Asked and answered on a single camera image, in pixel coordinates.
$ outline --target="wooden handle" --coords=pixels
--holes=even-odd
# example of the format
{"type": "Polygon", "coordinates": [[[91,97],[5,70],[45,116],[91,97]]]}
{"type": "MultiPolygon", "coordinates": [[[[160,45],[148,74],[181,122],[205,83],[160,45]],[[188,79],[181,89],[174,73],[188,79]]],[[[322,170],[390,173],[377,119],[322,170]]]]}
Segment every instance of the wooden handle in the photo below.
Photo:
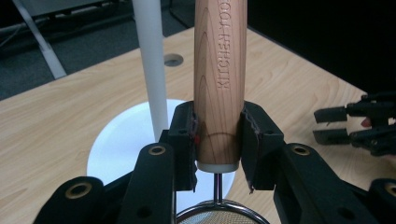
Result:
{"type": "Polygon", "coordinates": [[[238,167],[246,36],[246,0],[196,1],[194,111],[200,135],[198,168],[203,171],[227,173],[238,167]]]}

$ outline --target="table surface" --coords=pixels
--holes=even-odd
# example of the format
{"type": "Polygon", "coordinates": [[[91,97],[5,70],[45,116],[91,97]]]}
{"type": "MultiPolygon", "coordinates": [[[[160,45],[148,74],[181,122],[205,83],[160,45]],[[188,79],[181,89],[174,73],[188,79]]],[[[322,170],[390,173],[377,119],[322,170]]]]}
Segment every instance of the table surface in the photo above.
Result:
{"type": "MultiPolygon", "coordinates": [[[[165,67],[167,97],[192,100],[193,30],[164,40],[165,54],[184,58],[165,67]]],[[[85,175],[92,144],[122,111],[147,101],[139,49],[0,102],[0,223],[32,223],[63,182],[85,175]]],[[[315,148],[345,181],[368,189],[396,177],[390,163],[351,146],[320,146],[314,111],[359,101],[362,91],[251,31],[247,32],[245,99],[260,105],[288,143],[315,148]]],[[[343,124],[358,130],[361,119],[343,124]]],[[[272,191],[249,195],[242,169],[228,199],[279,223],[272,191]]]]}

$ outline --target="wood grain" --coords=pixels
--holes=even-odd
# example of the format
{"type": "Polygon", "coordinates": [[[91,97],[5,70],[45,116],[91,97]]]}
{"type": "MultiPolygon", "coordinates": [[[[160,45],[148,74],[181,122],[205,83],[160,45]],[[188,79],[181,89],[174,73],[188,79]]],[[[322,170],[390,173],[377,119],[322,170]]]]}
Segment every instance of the wood grain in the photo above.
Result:
{"type": "MultiPolygon", "coordinates": [[[[165,54],[184,58],[180,66],[165,67],[167,96],[190,101],[194,30],[170,36],[163,44],[165,54]]],[[[366,150],[315,142],[312,130],[324,127],[315,123],[313,112],[358,101],[362,91],[251,31],[246,70],[245,99],[265,109],[286,142],[313,147],[340,178],[363,189],[375,178],[396,178],[395,168],[366,150]]],[[[92,144],[102,129],[145,101],[138,49],[1,101],[0,223],[33,223],[62,183],[86,174],[92,144]]],[[[342,125],[357,130],[360,122],[350,119],[342,125]]],[[[226,198],[280,223],[273,192],[249,194],[242,169],[226,198]]]]}
{"type": "Polygon", "coordinates": [[[195,24],[194,111],[200,135],[197,160],[237,164],[237,124],[245,91],[247,1],[199,0],[195,24]]]}

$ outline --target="white plate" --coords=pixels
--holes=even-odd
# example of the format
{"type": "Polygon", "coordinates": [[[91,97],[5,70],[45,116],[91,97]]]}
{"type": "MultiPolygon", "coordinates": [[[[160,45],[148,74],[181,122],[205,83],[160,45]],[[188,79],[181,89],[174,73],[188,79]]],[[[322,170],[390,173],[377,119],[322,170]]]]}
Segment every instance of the white plate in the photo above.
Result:
{"type": "MultiPolygon", "coordinates": [[[[184,103],[167,100],[168,120],[171,123],[175,108],[184,103]]],[[[87,175],[98,177],[106,185],[134,169],[139,151],[154,143],[149,103],[133,106],[117,115],[100,132],[88,158],[87,175]]],[[[213,174],[197,171],[195,193],[177,193],[177,212],[213,199],[213,174]]],[[[223,197],[230,190],[234,173],[223,175],[223,197]]]]}

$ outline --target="white pole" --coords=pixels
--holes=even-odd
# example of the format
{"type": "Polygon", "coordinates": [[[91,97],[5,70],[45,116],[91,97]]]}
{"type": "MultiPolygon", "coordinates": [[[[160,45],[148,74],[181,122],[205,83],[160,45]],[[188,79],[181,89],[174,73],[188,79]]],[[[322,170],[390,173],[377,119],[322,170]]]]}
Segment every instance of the white pole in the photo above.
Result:
{"type": "Polygon", "coordinates": [[[155,141],[168,129],[160,0],[133,0],[155,141]]]}

